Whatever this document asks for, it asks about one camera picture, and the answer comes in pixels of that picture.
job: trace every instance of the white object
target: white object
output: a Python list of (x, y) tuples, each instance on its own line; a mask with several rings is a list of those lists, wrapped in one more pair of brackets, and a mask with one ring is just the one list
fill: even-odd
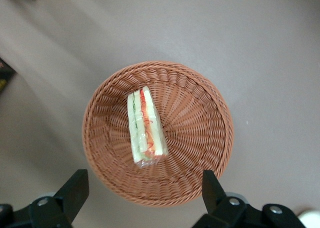
[(308, 210), (298, 216), (306, 228), (320, 227), (320, 211)]

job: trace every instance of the woven basket rim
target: woven basket rim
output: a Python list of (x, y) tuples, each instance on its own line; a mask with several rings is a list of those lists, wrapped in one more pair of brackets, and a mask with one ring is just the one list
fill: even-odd
[[(226, 167), (229, 162), (231, 153), (232, 153), (232, 146), (233, 146), (233, 141), (234, 141), (234, 135), (233, 135), (234, 126), (233, 126), (231, 114), (230, 114), (230, 111), (226, 105), (226, 102), (224, 101), (221, 93), (216, 88), (216, 86), (209, 79), (205, 78), (203, 75), (201, 75), (197, 71), (192, 70), (185, 65), (171, 62), (171, 61), (145, 61), (145, 62), (140, 62), (137, 64), (132, 64), (132, 65), (126, 66), (125, 68), (122, 68), (122, 69), (118, 70), (117, 72), (115, 72), (114, 74), (112, 74), (111, 76), (109, 76), (106, 80), (104, 80), (97, 87), (97, 89), (95, 90), (95, 92), (92, 95), (91, 100), (89, 101), (89, 103), (86, 107), (84, 117), (83, 117), (83, 122), (82, 122), (82, 142), (83, 142), (86, 158), (87, 158), (90, 166), (94, 170), (94, 173), (96, 174), (96, 176), (104, 183), (105, 182), (108, 183), (108, 187), (112, 191), (119, 194), (119, 188), (116, 187), (114, 184), (111, 184), (108, 181), (108, 179), (106, 179), (106, 177), (103, 175), (103, 170), (100, 170), (100, 168), (97, 166), (96, 163), (92, 163), (89, 160), (89, 157), (92, 155), (92, 150), (88, 148), (88, 146), (89, 146), (89, 143), (88, 143), (89, 140), (87, 139), (87, 137), (89, 137), (88, 127), (90, 127), (92, 117), (93, 117), (94, 101), (96, 99), (99, 99), (99, 97), (104, 93), (105, 89), (107, 88), (108, 83), (111, 80), (113, 82), (116, 82), (118, 79), (121, 79), (123, 77), (123, 75), (133, 74), (133, 73), (137, 72), (137, 71), (133, 70), (133, 67), (137, 67), (137, 66), (139, 66), (139, 68), (143, 68), (146, 70), (152, 69), (152, 68), (154, 68), (154, 66), (164, 66), (168, 70), (173, 70), (174, 68), (172, 68), (171, 66), (178, 66), (179, 73), (182, 73), (186, 77), (195, 81), (195, 83), (198, 86), (202, 87), (207, 93), (214, 95), (215, 99), (212, 99), (212, 100), (215, 102), (217, 109), (222, 116), (224, 127), (225, 127), (226, 139), (225, 139), (224, 146), (230, 147), (229, 149), (226, 149), (226, 154), (224, 156), (224, 160), (221, 160), (221, 163), (224, 163), (224, 167)], [(223, 171), (224, 171), (224, 169), (219, 171), (218, 177), (222, 175)], [(201, 190), (199, 190), (198, 192), (195, 192), (192, 196), (185, 194), (185, 197), (180, 196), (176, 199), (174, 199), (174, 198), (173, 199), (170, 198), (168, 200), (163, 199), (161, 201), (158, 201), (157, 205), (152, 205), (152, 206), (177, 205), (177, 204), (184, 203), (184, 202), (182, 202), (183, 200), (185, 200), (185, 202), (193, 200), (193, 199), (199, 197), (200, 194), (201, 194)], [(130, 196), (126, 196), (126, 194), (122, 194), (122, 196), (128, 200), (136, 201), (134, 198), (132, 199)], [(138, 203), (142, 204), (142, 205), (150, 205), (149, 202), (150, 202), (149, 200), (145, 200), (145, 201), (140, 200)]]

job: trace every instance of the sandwich package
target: sandwich package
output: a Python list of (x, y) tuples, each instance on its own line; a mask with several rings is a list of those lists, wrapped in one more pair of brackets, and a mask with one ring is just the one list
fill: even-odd
[(147, 86), (127, 98), (131, 150), (139, 167), (157, 164), (168, 155), (168, 147)]

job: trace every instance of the black mechanical part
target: black mechanical part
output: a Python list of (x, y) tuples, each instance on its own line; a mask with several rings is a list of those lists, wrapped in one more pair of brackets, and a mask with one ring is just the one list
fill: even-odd
[(202, 197), (208, 214), (192, 228), (305, 228), (289, 208), (266, 204), (262, 211), (227, 196), (211, 170), (203, 171)]
[(11, 205), (0, 205), (0, 228), (72, 228), (88, 195), (88, 171), (79, 169), (53, 197), (41, 197), (15, 212)]

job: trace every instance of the wicker basket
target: wicker basket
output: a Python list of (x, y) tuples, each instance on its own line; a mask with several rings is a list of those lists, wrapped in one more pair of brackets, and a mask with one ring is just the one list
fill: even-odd
[[(169, 148), (158, 165), (133, 162), (127, 96), (151, 90)], [(141, 205), (173, 206), (201, 195), (202, 172), (223, 173), (233, 145), (233, 123), (217, 88), (190, 68), (151, 61), (128, 66), (105, 80), (86, 109), (83, 145), (99, 179)]]

